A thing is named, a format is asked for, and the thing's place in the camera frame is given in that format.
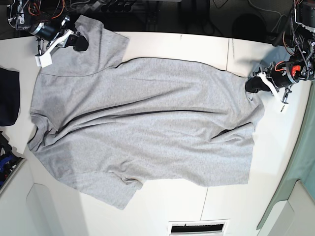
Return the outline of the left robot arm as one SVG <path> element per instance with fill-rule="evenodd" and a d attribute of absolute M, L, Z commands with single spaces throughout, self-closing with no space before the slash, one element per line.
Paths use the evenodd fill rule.
<path fill-rule="evenodd" d="M 291 92 L 291 87 L 300 81 L 315 79 L 315 2 L 313 0 L 295 0 L 289 12 L 288 20 L 276 37 L 273 46 L 282 42 L 284 48 L 292 48 L 287 61 L 272 62 L 268 67 L 261 67 L 249 77 L 245 90 L 251 93 L 259 91 L 278 92 L 285 88 L 284 98 Z M 271 88 L 259 74 L 264 74 Z"/>

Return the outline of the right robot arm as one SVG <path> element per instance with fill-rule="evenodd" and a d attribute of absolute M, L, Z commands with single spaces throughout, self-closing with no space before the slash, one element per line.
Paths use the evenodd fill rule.
<path fill-rule="evenodd" d="M 48 49 L 72 47 L 88 49 L 87 39 L 70 22 L 65 0 L 2 0 L 7 5 L 7 21 L 16 31 L 36 37 L 38 55 Z"/>

